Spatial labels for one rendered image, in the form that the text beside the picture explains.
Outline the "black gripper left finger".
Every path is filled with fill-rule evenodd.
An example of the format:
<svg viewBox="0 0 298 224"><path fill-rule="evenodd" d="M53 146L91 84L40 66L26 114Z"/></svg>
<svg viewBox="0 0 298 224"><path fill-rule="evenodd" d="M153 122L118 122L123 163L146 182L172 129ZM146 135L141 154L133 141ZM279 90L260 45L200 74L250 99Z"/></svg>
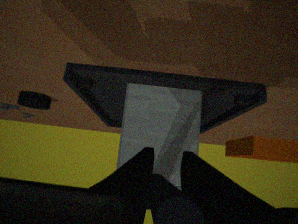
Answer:
<svg viewBox="0 0 298 224"><path fill-rule="evenodd" d="M153 165L145 147L90 188L0 177L0 224L143 224Z"/></svg>

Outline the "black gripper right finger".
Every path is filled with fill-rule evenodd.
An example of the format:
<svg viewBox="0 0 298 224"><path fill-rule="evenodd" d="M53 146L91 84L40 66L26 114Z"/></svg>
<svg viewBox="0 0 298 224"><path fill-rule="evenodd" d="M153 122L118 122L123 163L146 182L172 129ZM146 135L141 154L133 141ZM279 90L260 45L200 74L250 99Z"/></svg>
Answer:
<svg viewBox="0 0 298 224"><path fill-rule="evenodd" d="M298 224L298 208L272 207L193 152L183 152L181 188L201 208L204 224Z"/></svg>

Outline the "orange rectangular tray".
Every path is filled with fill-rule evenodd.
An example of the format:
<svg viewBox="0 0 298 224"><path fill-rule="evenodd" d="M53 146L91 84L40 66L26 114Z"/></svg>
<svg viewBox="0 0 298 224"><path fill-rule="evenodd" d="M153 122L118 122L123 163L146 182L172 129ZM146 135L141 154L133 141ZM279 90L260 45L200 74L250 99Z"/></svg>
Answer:
<svg viewBox="0 0 298 224"><path fill-rule="evenodd" d="M263 136L230 140L225 156L298 163L298 141Z"/></svg>

